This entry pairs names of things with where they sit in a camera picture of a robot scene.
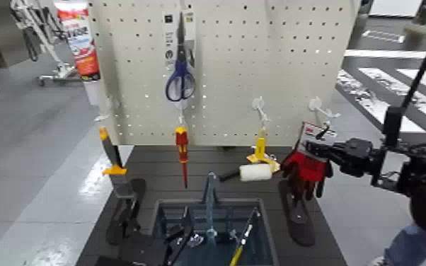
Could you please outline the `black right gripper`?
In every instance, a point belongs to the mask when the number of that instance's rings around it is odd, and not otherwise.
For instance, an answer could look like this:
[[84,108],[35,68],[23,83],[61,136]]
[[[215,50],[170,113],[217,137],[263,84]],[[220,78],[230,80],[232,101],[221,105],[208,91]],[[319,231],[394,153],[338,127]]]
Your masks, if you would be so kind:
[[370,141],[358,138],[335,142],[333,145],[306,141],[304,146],[317,161],[336,163],[342,173],[357,178],[361,178],[367,171],[369,154],[373,149]]

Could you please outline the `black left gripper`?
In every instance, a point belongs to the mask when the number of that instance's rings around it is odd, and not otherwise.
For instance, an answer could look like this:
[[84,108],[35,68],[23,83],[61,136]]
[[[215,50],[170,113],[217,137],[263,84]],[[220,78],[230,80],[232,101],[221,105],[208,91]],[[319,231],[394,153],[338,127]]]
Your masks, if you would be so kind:
[[118,258],[137,265],[174,265],[194,233],[192,224],[177,224],[167,229],[164,241],[134,233],[124,239]]

